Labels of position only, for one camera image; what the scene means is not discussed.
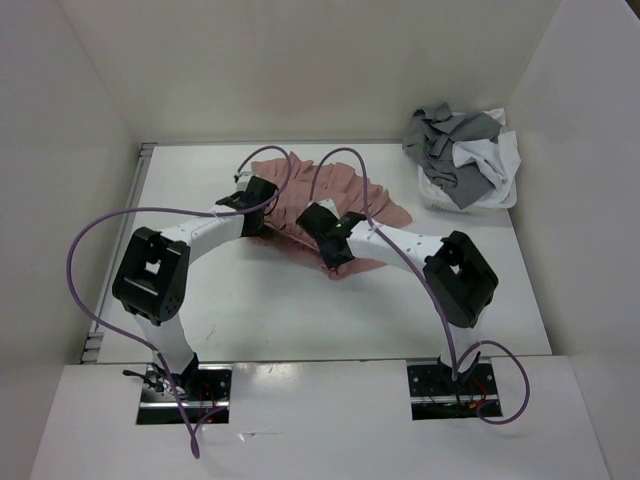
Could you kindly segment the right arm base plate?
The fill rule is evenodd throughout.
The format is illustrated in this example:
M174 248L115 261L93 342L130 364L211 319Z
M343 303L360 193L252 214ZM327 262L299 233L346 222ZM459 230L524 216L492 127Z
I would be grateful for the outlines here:
M406 364L412 419L448 420L503 416L494 371L481 360L461 383L453 383L436 360Z

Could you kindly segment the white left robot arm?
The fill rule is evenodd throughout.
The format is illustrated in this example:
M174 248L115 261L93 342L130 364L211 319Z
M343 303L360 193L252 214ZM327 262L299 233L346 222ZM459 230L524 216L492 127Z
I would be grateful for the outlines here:
M163 230L140 227L131 236L112 293L153 346L158 377L176 399L204 387L179 315L189 267L227 242L263 233L265 209L277 193L275 184L251 175L205 216Z

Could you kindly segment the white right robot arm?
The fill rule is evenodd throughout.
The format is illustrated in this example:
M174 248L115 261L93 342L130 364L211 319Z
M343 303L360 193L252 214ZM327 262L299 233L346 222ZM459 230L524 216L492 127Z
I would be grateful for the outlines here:
M364 259L415 274L445 333L440 385L459 393L471 384L476 362L472 346L479 341L477 324L499 280L467 234L454 231L445 237L429 236L355 212L339 218L329 200L309 204L296 224L316 243L331 269Z

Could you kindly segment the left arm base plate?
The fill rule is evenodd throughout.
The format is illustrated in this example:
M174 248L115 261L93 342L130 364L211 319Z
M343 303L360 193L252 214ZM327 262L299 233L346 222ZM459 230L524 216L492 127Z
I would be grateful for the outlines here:
M181 401L186 416L192 426L200 420L205 424L229 421L232 366L230 364L201 364L199 375L201 385L190 393L181 391ZM124 372L140 377L141 388L137 425L175 425L182 423L177 402L167 380L160 376L156 365L149 364L144 374Z

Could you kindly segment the pink pleated skirt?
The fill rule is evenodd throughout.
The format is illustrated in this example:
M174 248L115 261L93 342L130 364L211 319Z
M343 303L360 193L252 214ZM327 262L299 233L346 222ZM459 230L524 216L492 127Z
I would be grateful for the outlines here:
M300 160L294 152L290 153L290 158L293 169L287 187L279 196L275 210L265 220L271 230L249 240L255 245L280 251L294 263L322 270L331 280L342 280L384 267L384 263L369 259L356 259L333 270L326 267L317 245L295 221L309 203L311 183L318 169L314 201L332 200L339 217L351 211L364 213L362 177L353 167L341 162L318 167L311 160ZM284 158L256 161L252 162L251 171L265 180L280 184L285 178L287 165ZM406 227L413 222L410 213L395 203L388 189L382 185L369 181L367 198L374 220L396 228Z

